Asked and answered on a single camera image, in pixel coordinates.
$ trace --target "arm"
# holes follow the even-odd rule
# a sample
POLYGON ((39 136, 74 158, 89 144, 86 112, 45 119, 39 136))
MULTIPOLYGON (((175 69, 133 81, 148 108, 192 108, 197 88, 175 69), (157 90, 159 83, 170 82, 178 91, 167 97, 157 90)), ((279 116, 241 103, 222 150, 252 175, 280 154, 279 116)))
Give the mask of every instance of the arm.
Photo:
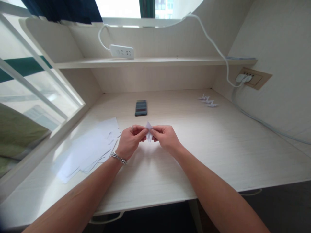
POLYGON ((221 233, 269 232, 250 205, 228 183, 179 142, 171 126, 153 126, 153 140, 180 164, 204 210, 221 233))
MULTIPOLYGON (((116 154, 128 160, 140 141, 146 140, 147 129, 133 125, 122 132, 116 154)), ((63 196, 25 229, 27 232, 82 232, 93 216, 122 163, 109 158, 92 174, 63 196)))

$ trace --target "wooden desk surface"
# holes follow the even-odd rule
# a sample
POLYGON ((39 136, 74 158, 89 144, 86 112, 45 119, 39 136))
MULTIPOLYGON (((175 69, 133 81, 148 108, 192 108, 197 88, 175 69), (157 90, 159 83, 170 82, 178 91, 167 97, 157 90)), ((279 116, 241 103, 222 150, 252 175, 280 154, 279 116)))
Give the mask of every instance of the wooden desk surface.
MULTIPOLYGON (((243 115, 211 89, 104 94, 2 203, 4 228, 32 223, 86 177, 79 172, 63 184, 51 172, 52 162, 73 139, 114 116, 120 130, 133 124, 145 126, 147 121, 152 125, 172 125, 180 142, 237 191, 311 180, 311 158, 243 115), (206 107, 197 99, 203 92, 219 106, 206 107), (147 116, 134 116, 138 99, 148 101, 147 116)), ((193 198, 196 194, 177 162, 158 142, 145 141, 118 173, 95 214, 193 198)))

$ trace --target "hand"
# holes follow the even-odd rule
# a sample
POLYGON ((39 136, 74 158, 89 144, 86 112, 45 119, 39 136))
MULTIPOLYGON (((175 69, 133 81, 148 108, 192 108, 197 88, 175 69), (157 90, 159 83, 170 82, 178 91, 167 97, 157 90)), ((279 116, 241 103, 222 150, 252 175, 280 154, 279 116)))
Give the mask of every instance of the hand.
POLYGON ((119 146, 116 149, 116 154, 123 159, 128 160, 137 149, 139 142, 144 142, 146 138, 146 134, 148 133, 148 129, 144 126, 133 125, 134 131, 132 127, 128 127, 123 130, 119 142, 119 146))
POLYGON ((152 140, 154 142, 159 141, 163 149, 170 154, 173 154, 178 148, 182 147, 171 126, 153 126, 150 133, 153 135, 152 140))

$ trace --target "finger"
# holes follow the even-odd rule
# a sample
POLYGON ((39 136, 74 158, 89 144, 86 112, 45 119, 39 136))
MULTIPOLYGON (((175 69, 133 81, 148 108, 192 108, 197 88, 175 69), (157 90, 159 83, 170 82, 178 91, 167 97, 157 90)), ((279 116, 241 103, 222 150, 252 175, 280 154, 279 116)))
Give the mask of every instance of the finger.
POLYGON ((157 139, 159 139, 162 136, 161 133, 159 133, 158 131, 154 129, 150 129, 150 133, 157 139))
POLYGON ((159 125, 159 126, 153 126, 152 128, 155 129, 156 131, 160 132, 160 133, 163 133, 164 130, 167 128, 167 126, 159 125))
POLYGON ((142 131, 139 132, 139 134, 135 135, 135 137, 137 138, 138 141, 140 141, 141 139, 143 139, 146 134, 148 133, 148 129, 144 129, 142 131))
POLYGON ((134 128, 134 131, 142 131, 145 127, 140 125, 132 125, 134 128))
POLYGON ((132 125, 128 127, 127 129, 133 134, 137 135, 140 131, 142 131, 145 127, 140 125, 132 125))

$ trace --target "wall outlet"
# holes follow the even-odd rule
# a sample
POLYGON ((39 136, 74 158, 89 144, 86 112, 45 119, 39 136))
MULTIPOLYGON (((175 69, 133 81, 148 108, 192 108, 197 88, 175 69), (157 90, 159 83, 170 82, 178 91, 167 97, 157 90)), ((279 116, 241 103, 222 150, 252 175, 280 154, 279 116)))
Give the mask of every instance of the wall outlet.
POLYGON ((244 85, 250 86, 259 90, 268 80, 272 77, 272 74, 251 70, 248 68, 242 68, 239 74, 251 75, 252 79, 244 85))
POLYGON ((110 45, 110 53, 113 57, 134 59, 134 49, 132 47, 110 45))

